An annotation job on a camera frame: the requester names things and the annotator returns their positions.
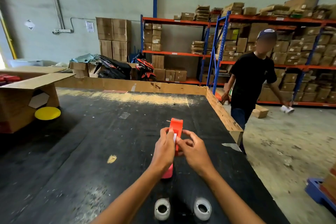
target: storage rack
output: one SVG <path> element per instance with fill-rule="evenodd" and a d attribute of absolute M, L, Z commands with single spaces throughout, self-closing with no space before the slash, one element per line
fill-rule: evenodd
<path fill-rule="evenodd" d="M 166 24 L 166 25 L 180 25 L 180 26 L 194 26 L 194 27 L 203 27 L 202 32 L 202 41 L 204 41 L 204 50 L 203 55 L 194 54 L 194 53 L 186 53 L 186 52 L 155 52 L 155 51 L 145 51 L 144 50 L 144 25 L 145 23 L 158 23 L 158 24 Z M 141 24 L 141 52 L 142 53 L 151 53 L 151 54 L 163 54 L 163 55 L 180 55 L 180 56 L 191 56 L 191 57 L 199 57 L 201 58 L 201 66 L 200 66 L 200 74 L 199 79 L 197 78 L 187 78 L 184 82 L 173 82 L 173 83 L 182 83 L 182 84 L 196 84 L 196 85 L 206 85 L 206 82 L 202 82 L 202 74 L 204 70 L 204 61 L 205 58 L 211 57 L 211 55 L 206 55 L 207 46 L 208 46 L 208 38 L 210 27 L 215 26 L 215 23 L 205 22 L 205 21 L 183 21 L 183 20 L 173 20 L 173 19 L 162 19 L 162 18 L 151 18 L 151 17 L 143 17 L 141 15 L 140 19 Z M 218 86 L 224 86 L 224 83 L 218 83 Z"/>
<path fill-rule="evenodd" d="M 336 20 L 316 20 L 316 19 L 309 19 L 309 18 L 302 18 L 302 19 L 294 19 L 289 17 L 269 17 L 269 16 L 245 16 L 245 15 L 231 15 L 231 11 L 228 11 L 226 16 L 219 17 L 216 22 L 216 31 L 215 31 L 215 37 L 214 37 L 214 43 L 211 51 L 211 61 L 210 61 L 210 67 L 209 67 L 209 73 L 208 73 L 208 81 L 207 86 L 211 87 L 212 83 L 210 83 L 210 75 L 212 71 L 212 65 L 215 65 L 215 77 L 213 81 L 213 91 L 212 93 L 215 94 L 216 87 L 217 87 L 217 79 L 219 75 L 219 68 L 222 64 L 230 64 L 233 65 L 235 61 L 218 61 L 222 59 L 223 56 L 223 49 L 224 49 L 224 43 L 226 39 L 226 33 L 228 30 L 229 22 L 246 22 L 246 23 L 253 23 L 253 22 L 266 22 L 266 23 L 272 23 L 276 25 L 270 25 L 270 27 L 275 27 L 277 29 L 290 29 L 290 27 L 293 26 L 321 26 L 320 33 L 317 35 L 313 49 L 310 51 L 307 63 L 305 65 L 277 65 L 275 64 L 275 67 L 285 67 L 285 68 L 298 68 L 302 71 L 293 94 L 293 99 L 295 99 L 296 93 L 298 92 L 300 85 L 303 81 L 303 77 L 305 75 L 305 72 L 307 72 L 309 69 L 331 69 L 336 70 L 336 67 L 331 66 L 315 66 L 315 65 L 309 65 L 310 61 L 312 60 L 313 53 L 315 51 L 315 48 L 318 44 L 318 41 L 322 35 L 323 29 L 325 26 L 336 26 Z M 219 27 L 222 27 L 221 32 L 219 33 L 218 37 L 218 31 Z M 216 45 L 220 39 L 220 35 L 222 35 L 223 41 L 220 45 L 219 50 L 219 57 L 218 60 L 216 60 Z M 264 104 L 280 104 L 279 102 L 274 101 L 258 101 L 258 103 L 264 103 Z M 328 107 L 336 107 L 336 104 L 328 104 L 328 103 L 315 103 L 315 102 L 293 102 L 293 105 L 302 105 L 302 106 L 328 106 Z"/>

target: electrical outlet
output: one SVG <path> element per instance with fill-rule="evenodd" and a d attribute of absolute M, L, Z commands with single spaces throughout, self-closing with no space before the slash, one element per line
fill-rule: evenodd
<path fill-rule="evenodd" d="M 72 33 L 72 29 L 54 29 L 55 33 Z"/>

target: baseball cap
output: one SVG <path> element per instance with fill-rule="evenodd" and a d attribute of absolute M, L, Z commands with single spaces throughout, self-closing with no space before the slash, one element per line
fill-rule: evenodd
<path fill-rule="evenodd" d="M 277 33 L 274 29 L 268 28 L 259 32 L 257 39 L 277 40 Z"/>

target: worktable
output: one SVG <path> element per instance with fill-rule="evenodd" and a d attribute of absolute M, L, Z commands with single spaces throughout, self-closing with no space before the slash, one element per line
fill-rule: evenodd
<path fill-rule="evenodd" d="M 266 222 L 289 223 L 243 154 L 224 144 L 233 138 L 203 95 L 57 89 L 62 114 L 36 120 L 15 134 L 1 135 L 1 223 L 88 223 L 149 166 L 172 117 L 205 142 L 221 176 Z M 124 112 L 130 115 L 119 118 Z M 111 155 L 117 159 L 107 163 Z M 212 192 L 175 157 L 173 177 L 160 181 L 133 223 L 158 223 L 157 199 L 169 198 L 164 223 L 198 223 L 197 197 L 212 205 L 207 223 L 229 223 Z"/>

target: man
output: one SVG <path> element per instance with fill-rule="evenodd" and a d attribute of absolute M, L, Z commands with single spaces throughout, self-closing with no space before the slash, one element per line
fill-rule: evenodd
<path fill-rule="evenodd" d="M 277 76 L 274 71 L 274 62 L 266 56 L 267 52 L 275 46 L 276 41 L 277 33 L 273 29 L 261 31 L 257 38 L 256 51 L 242 55 L 230 70 L 232 75 L 223 99 L 229 97 L 229 91 L 236 81 L 231 97 L 231 116 L 243 130 L 255 108 L 265 81 L 280 103 L 287 106 L 275 84 Z M 241 139 L 239 148 L 246 155 L 243 139 Z"/>
<path fill-rule="evenodd" d="M 185 156 L 190 167 L 204 179 L 230 222 L 232 224 L 265 224 L 216 171 L 203 140 L 194 132 L 182 130 L 182 133 L 190 136 L 190 139 L 182 140 L 176 137 L 176 143 L 179 146 L 178 155 Z M 152 162 L 147 170 L 91 224 L 125 224 L 132 221 L 151 190 L 174 160 L 173 129 L 163 128 L 160 135 L 155 144 Z"/>

